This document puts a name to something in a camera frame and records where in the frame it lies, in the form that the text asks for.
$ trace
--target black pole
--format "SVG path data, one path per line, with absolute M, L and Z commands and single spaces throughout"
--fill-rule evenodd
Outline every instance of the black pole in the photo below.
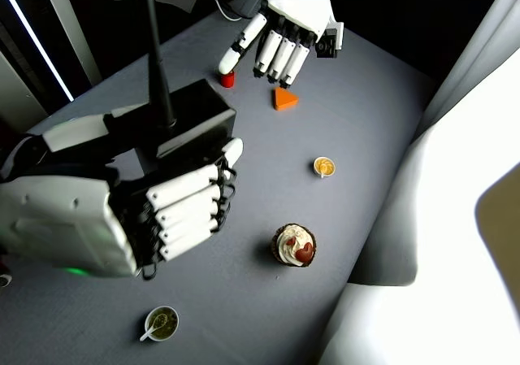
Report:
M 164 125 L 171 128 L 176 124 L 176 115 L 170 103 L 170 90 L 164 74 L 163 59 L 159 50 L 159 34 L 155 17 L 154 0 L 139 0 L 146 14 L 149 32 L 148 79 L 149 104 L 162 109 Z

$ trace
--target chocolate cupcake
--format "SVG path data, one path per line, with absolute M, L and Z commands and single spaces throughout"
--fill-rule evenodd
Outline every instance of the chocolate cupcake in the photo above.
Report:
M 271 251 L 283 265 L 307 267 L 316 255 L 316 239 L 299 224 L 285 224 L 273 236 Z

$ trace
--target whipped cream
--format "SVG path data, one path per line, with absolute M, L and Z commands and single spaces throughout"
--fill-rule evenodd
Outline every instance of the whipped cream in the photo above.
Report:
M 288 225 L 278 236 L 278 241 L 276 242 L 280 259 L 292 265 L 303 265 L 303 262 L 296 258 L 296 252 L 305 248 L 307 243 L 310 243 L 314 250 L 312 236 L 305 229 L 295 224 Z

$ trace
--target white bowl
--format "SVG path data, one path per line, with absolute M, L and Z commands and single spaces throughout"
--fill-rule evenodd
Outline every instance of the white bowl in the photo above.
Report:
M 167 308 L 168 310 L 171 310 L 173 311 L 173 313 L 175 314 L 175 317 L 177 318 L 177 325 L 175 326 L 175 330 L 173 330 L 173 332 L 171 333 L 171 335 L 169 337 L 166 337 L 164 339 L 158 339 L 156 337 L 154 337 L 154 334 L 150 335 L 149 338 L 152 340 L 152 341 L 156 341 L 156 342 L 162 342 L 162 341 L 165 341 L 167 339 L 170 339 L 171 337 L 173 337 L 173 334 L 176 333 L 177 331 L 177 328 L 179 328 L 179 314 L 177 314 L 177 311 L 174 310 L 173 308 L 171 308 L 170 306 L 158 306 L 156 308 L 154 308 L 152 311 L 150 311 L 148 313 L 148 315 L 146 316 L 146 320 L 145 320 L 145 331 L 148 327 L 148 323 L 150 322 L 150 318 L 152 317 L 152 314 L 157 311 L 157 310 L 161 310 L 163 308 Z
M 332 166 L 334 166 L 334 168 L 332 169 L 332 172 L 330 174 L 323 174 L 321 172 L 319 172 L 319 170 L 316 168 L 316 163 L 320 160 L 320 159 L 326 159 L 326 160 L 330 160 L 332 162 Z M 322 178 L 324 177 L 327 177 L 327 176 L 333 176 L 334 173 L 336 172 L 336 164 L 334 163 L 334 161 L 326 156 L 320 156 L 319 158 L 316 158 L 314 160 L 314 163 L 312 164 L 312 168 L 314 169 L 314 172 L 316 173 L 317 176 L 321 176 Z

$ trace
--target orange block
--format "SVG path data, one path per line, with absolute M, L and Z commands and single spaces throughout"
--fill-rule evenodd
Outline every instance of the orange block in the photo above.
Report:
M 286 89 L 282 89 L 281 87 L 275 89 L 275 109 L 277 111 L 284 111 L 289 107 L 296 106 L 298 104 L 298 99 L 298 96 Z

